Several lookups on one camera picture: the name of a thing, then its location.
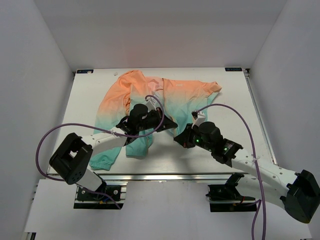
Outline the orange and teal jacket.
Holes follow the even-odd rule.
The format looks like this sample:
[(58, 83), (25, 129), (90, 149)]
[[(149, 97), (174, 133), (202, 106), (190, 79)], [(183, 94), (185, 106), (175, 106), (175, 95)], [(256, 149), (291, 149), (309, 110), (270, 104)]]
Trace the orange and teal jacket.
[(134, 105), (144, 104), (147, 95), (154, 95), (163, 105), (165, 115), (177, 123), (178, 127), (170, 131), (176, 137), (193, 121), (192, 112), (211, 104), (221, 90), (215, 81), (173, 80), (132, 70), (121, 75), (104, 96), (95, 127), (112, 129)]

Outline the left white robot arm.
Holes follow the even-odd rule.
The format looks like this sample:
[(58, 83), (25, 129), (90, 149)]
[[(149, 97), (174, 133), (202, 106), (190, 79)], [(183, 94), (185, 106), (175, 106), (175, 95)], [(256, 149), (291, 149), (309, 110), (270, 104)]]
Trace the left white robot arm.
[(108, 132), (89, 136), (68, 134), (49, 160), (49, 165), (68, 185), (76, 184), (99, 200), (105, 196), (106, 182), (88, 169), (90, 159), (107, 150), (124, 147), (140, 137), (140, 132), (162, 132), (178, 125), (160, 107), (136, 104), (120, 122)]

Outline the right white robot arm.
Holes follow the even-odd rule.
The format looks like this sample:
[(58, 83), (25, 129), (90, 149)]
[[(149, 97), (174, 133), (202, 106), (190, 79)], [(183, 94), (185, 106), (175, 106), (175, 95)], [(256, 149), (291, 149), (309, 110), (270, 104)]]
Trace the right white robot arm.
[(221, 190), (207, 194), (213, 201), (264, 197), (304, 224), (310, 223), (320, 205), (320, 187), (312, 173), (255, 160), (240, 144), (224, 138), (213, 122), (200, 126), (189, 123), (174, 141), (187, 149), (200, 147), (220, 164), (240, 170), (229, 177)]

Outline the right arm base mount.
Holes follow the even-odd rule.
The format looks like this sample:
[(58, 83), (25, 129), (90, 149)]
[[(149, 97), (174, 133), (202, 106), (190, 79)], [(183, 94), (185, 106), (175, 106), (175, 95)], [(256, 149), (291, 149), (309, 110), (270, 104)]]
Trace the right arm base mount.
[(208, 185), (205, 196), (211, 213), (255, 212), (258, 206), (257, 199), (242, 196), (235, 187), (228, 187), (226, 184)]

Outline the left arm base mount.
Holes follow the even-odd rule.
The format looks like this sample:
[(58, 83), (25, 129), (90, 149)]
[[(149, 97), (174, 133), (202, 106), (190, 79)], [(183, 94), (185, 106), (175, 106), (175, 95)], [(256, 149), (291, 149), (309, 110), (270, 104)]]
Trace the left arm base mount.
[(120, 210), (126, 199), (127, 185), (124, 183), (107, 183), (98, 192), (91, 193), (78, 186), (73, 208), (81, 210)]

